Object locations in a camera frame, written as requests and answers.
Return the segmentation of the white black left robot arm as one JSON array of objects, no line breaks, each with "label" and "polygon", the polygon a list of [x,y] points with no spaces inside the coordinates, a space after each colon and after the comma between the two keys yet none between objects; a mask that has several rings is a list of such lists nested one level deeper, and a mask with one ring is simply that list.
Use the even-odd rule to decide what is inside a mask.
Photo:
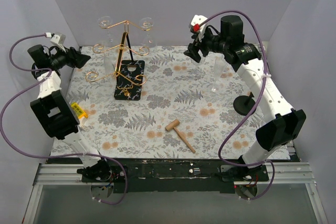
[{"label": "white black left robot arm", "polygon": [[66,143],[73,152],[78,153],[83,168],[78,174],[91,180],[106,182],[112,170],[99,152],[81,134],[80,121],[73,108],[61,91],[59,70],[64,66],[82,68],[90,59],[75,48],[53,46],[56,53],[45,51],[44,46],[35,45],[27,50],[34,63],[31,71],[40,82],[39,95],[30,107],[49,137]]}]

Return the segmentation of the gold wire wine glass rack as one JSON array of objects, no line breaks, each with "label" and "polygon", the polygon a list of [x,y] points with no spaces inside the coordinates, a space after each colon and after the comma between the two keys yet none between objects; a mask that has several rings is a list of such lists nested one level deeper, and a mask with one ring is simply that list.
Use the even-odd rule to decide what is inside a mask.
[{"label": "gold wire wine glass rack", "polygon": [[[121,61],[122,60],[135,61],[134,55],[146,56],[150,53],[150,49],[148,47],[145,47],[145,46],[140,46],[140,48],[138,50],[134,50],[131,47],[130,38],[129,38],[129,26],[132,25],[132,26],[142,30],[142,28],[140,26],[138,26],[138,25],[136,25],[136,24],[134,24],[134,23],[132,23],[128,20],[124,20],[122,22],[111,25],[109,27],[109,29],[113,28],[115,26],[121,25],[121,24],[124,25],[124,32],[123,32],[122,37],[121,37],[121,42],[118,45],[105,49],[105,47],[103,45],[96,44],[92,48],[92,51],[96,54],[102,54],[104,52],[108,52],[108,51],[111,51],[113,49],[118,50],[118,57],[117,57],[117,60],[116,60],[116,63],[115,63],[114,72],[111,73],[111,74],[99,77],[99,74],[97,72],[90,71],[85,76],[85,80],[87,82],[89,82],[89,83],[98,82],[98,81],[100,81],[102,79],[106,79],[108,77],[114,78],[117,82],[117,76],[120,74],[120,68],[121,68]],[[145,75],[144,75],[143,80],[144,80],[144,83],[143,83],[143,85],[144,85],[147,82],[147,77]]]}]

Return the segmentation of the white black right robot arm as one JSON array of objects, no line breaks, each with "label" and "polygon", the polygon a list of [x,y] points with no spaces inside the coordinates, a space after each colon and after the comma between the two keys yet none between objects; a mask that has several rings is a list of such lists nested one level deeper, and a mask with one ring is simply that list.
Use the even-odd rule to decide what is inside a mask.
[{"label": "white black right robot arm", "polygon": [[257,129],[256,140],[249,150],[236,162],[225,161],[230,169],[225,178],[251,180],[269,156],[294,140],[305,120],[303,110],[296,110],[283,97],[271,78],[264,48],[257,49],[245,42],[243,21],[237,15],[226,14],[221,18],[220,30],[208,24],[209,18],[194,15],[189,28],[193,42],[184,54],[199,63],[210,52],[222,54],[225,61],[249,87],[253,98],[239,96],[235,99],[235,110],[244,116],[245,122],[260,108],[265,125]]}]

